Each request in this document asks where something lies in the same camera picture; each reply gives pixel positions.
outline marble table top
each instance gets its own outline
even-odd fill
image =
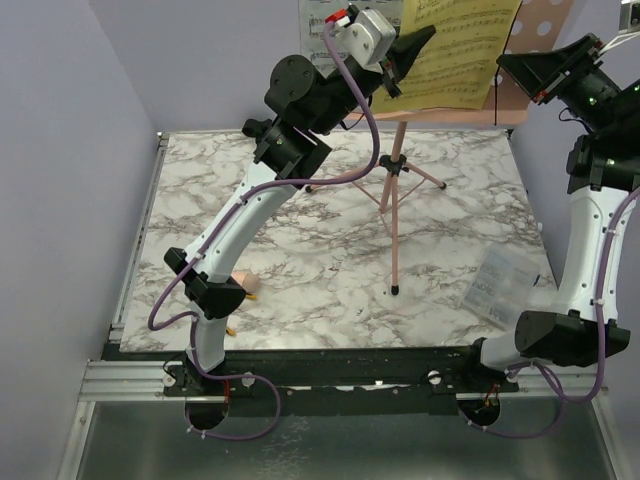
[[[381,134],[390,152],[393,132]],[[334,150],[316,177],[369,161],[368,132],[335,132]],[[150,332],[146,319],[173,273],[163,255],[184,248],[226,202],[252,159],[240,133],[175,134],[146,229],[125,311],[123,351],[181,350],[188,320]],[[545,308],[556,291],[536,222],[506,135],[501,131],[409,131],[403,153],[444,180],[423,184],[400,206],[400,294],[389,292],[391,239],[375,205],[351,185],[299,192],[267,222],[237,264],[257,274],[257,300],[229,318],[227,349],[304,349],[469,344],[501,330],[460,307],[491,242],[506,244],[540,266],[531,306]],[[374,195],[385,171],[364,181]],[[420,179],[400,176],[400,196]],[[184,311],[177,288],[158,320]]]

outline yellow object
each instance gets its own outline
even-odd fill
[[[401,35],[429,25],[436,34],[400,82],[402,95],[392,99],[379,89],[373,112],[482,108],[519,6],[520,0],[404,0]]]

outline clear plastic box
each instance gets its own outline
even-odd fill
[[[493,243],[462,304],[496,326],[508,330],[526,310],[540,278],[540,266],[504,245]]]

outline sheet music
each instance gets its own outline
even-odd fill
[[[520,0],[405,0],[400,34],[428,25],[437,33],[400,82],[403,94],[391,99],[378,90],[373,111],[482,108],[519,6]]]
[[[399,26],[402,18],[402,0],[352,0],[361,10],[373,8],[382,13],[393,26]],[[300,8],[300,53],[307,57],[318,70],[327,76],[335,64],[322,41],[324,20],[332,13],[347,8],[346,0],[299,0]],[[342,58],[347,52],[340,51]]]

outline gray wall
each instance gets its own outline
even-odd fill
[[[239,128],[300,50],[298,0],[89,0],[160,131]]]
[[[0,478],[55,478],[157,146],[85,0],[0,15]]]
[[[575,24],[563,32],[558,46],[566,45],[593,32],[608,40],[615,36],[618,25],[619,0],[588,0]],[[638,40],[612,50],[604,56],[603,70],[620,86],[626,87],[640,77]],[[547,106],[531,106],[528,121],[513,136],[518,168],[536,218],[543,222],[542,237],[558,279],[569,241],[569,197],[566,195],[567,154],[584,129],[575,123],[560,123],[558,112],[564,104],[557,100]],[[627,229],[619,276],[618,308],[620,323],[632,329],[628,350],[607,363],[607,384],[611,388],[618,426],[640,477],[640,325],[637,322],[638,280],[640,272],[640,212]]]

